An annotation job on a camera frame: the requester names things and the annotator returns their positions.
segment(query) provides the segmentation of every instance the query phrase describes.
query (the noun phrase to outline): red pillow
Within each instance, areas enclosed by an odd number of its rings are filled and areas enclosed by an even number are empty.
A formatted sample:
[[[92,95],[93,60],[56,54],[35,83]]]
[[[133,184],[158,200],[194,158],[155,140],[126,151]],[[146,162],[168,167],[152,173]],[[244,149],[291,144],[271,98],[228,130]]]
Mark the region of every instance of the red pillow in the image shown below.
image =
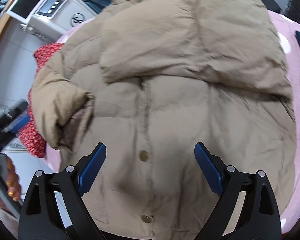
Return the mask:
[[[52,43],[44,45],[34,52],[34,58],[37,61],[38,71],[47,63],[51,56],[61,49],[63,43]],[[38,158],[43,158],[45,154],[46,141],[42,138],[35,127],[33,112],[31,108],[31,90],[28,92],[29,107],[27,114],[30,116],[30,121],[20,131],[19,138],[22,144],[27,148],[28,152]]]

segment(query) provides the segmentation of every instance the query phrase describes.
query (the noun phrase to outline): jacket button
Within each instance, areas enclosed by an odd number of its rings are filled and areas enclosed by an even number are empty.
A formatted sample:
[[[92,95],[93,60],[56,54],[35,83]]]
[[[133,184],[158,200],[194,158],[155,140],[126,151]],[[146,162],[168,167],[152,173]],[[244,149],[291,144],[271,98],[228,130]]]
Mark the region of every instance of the jacket button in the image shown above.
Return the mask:
[[[147,224],[151,223],[151,218],[147,216],[141,216],[141,220]]]
[[[149,153],[145,150],[140,151],[140,160],[146,162],[149,157]]]

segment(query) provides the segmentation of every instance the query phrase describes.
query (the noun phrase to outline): white framed screen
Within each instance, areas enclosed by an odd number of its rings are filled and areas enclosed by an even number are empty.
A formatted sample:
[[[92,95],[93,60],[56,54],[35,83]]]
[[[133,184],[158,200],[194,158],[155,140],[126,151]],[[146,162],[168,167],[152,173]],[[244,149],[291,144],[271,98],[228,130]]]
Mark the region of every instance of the white framed screen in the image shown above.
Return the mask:
[[[20,22],[27,24],[31,15],[41,5],[42,0],[15,0],[7,10],[7,14]]]

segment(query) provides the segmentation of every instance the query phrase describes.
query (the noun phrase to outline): jacket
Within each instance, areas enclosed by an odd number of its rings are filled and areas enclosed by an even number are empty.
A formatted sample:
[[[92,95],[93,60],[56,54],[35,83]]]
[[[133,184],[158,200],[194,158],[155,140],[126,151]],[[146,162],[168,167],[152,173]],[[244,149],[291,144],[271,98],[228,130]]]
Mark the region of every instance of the jacket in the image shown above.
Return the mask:
[[[32,107],[62,169],[106,145],[82,198],[101,230],[192,240],[218,201],[194,158],[199,141],[226,165],[264,170],[279,211],[289,203],[296,135],[286,73],[260,0],[113,0],[39,71]]]

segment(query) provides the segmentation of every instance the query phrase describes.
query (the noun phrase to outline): pink tablecloth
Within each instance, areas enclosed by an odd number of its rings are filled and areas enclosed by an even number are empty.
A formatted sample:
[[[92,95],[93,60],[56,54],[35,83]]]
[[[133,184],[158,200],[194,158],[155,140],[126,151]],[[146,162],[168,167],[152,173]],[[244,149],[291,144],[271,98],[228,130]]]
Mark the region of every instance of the pink tablecloth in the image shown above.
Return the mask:
[[[288,79],[292,85],[294,97],[293,106],[297,123],[297,151],[295,157],[296,178],[294,192],[288,207],[281,216],[282,232],[286,233],[291,230],[300,218],[300,48],[295,38],[295,31],[300,31],[300,25],[271,11],[269,11],[269,15],[278,30],[281,45],[287,56],[289,65]],[[61,37],[57,42],[66,42],[67,39],[82,25],[83,24],[69,31],[69,33]],[[60,154],[58,151],[47,147],[45,160],[55,172],[59,170]]]

